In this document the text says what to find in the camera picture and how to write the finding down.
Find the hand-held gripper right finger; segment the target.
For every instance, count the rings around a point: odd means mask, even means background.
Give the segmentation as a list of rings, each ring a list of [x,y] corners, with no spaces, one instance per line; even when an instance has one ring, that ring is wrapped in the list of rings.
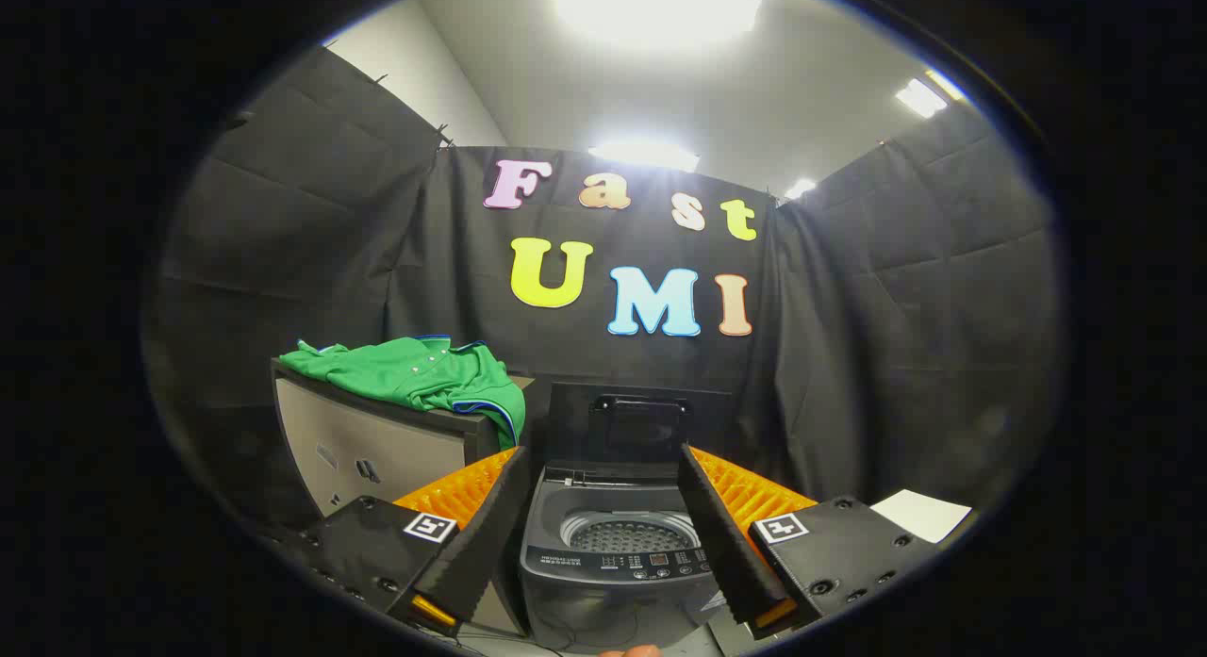
[[[803,498],[690,444],[677,486],[733,620],[756,639],[864,606],[941,552],[858,499]]]

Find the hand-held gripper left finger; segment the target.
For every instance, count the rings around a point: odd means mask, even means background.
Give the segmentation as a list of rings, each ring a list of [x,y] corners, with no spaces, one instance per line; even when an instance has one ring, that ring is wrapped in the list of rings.
[[[473,618],[532,488],[526,447],[495,452],[397,500],[362,495],[296,533],[282,554],[374,614],[457,635]]]

